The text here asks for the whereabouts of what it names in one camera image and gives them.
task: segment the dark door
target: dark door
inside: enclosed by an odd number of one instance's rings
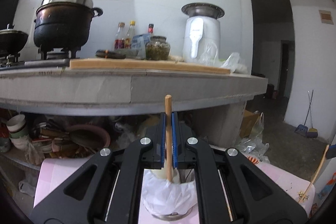
[[[281,70],[279,80],[279,96],[283,97],[285,94],[287,74],[288,74],[288,58],[289,58],[289,45],[282,43],[282,57],[281,57]]]

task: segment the cardboard box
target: cardboard box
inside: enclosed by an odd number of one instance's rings
[[[251,134],[251,130],[258,120],[258,117],[260,117],[258,114],[244,110],[244,116],[239,130],[239,136],[241,138],[245,138]]]

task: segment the metal rod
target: metal rod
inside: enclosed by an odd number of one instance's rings
[[[217,171],[218,171],[220,183],[222,184],[223,193],[224,193],[224,197],[225,197],[225,202],[226,202],[227,210],[229,212],[230,221],[232,222],[233,221],[232,211],[231,211],[231,207],[230,207],[230,204],[229,204],[229,199],[228,199],[226,191],[225,191],[222,175],[221,175],[221,172],[219,170],[217,170]]]
[[[120,169],[118,170],[117,178],[115,179],[115,184],[113,186],[113,190],[112,190],[112,193],[111,193],[111,198],[110,198],[109,206],[107,207],[107,211],[106,211],[106,215],[105,215],[105,222],[107,221],[107,216],[109,215],[109,211],[110,211],[110,207],[111,207],[111,202],[112,202],[114,190],[115,190],[116,185],[117,185],[119,173],[120,173]]]

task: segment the glass jar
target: glass jar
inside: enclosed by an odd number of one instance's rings
[[[150,42],[146,44],[146,59],[168,60],[170,45],[166,40],[166,37],[151,37]]]

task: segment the plastic bottle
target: plastic bottle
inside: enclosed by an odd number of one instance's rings
[[[135,21],[131,21],[125,39],[125,48],[131,48],[132,38],[135,36]]]
[[[114,40],[114,49],[125,47],[124,27],[125,27],[125,23],[119,22],[118,31],[117,31],[117,34],[115,35],[115,40]]]

